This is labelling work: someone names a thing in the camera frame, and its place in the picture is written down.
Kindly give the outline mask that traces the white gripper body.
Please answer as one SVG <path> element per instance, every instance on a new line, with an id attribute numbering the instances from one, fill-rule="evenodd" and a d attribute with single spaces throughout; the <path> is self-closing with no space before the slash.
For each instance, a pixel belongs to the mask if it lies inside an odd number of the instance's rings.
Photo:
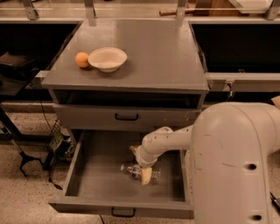
<path id="1" fill-rule="evenodd" d="M 147 152 L 142 145 L 137 146 L 135 157 L 138 164 L 142 167 L 152 167 L 158 161 L 158 155 Z"/>

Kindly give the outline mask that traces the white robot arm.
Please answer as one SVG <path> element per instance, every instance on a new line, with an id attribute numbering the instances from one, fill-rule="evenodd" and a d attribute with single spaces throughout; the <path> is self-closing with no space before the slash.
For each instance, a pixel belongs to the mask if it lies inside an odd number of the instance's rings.
<path id="1" fill-rule="evenodd" d="M 280 149 L 279 108 L 218 103 L 193 125 L 157 129 L 131 149 L 142 167 L 167 151 L 191 152 L 195 224 L 273 224 L 267 156 Z"/>

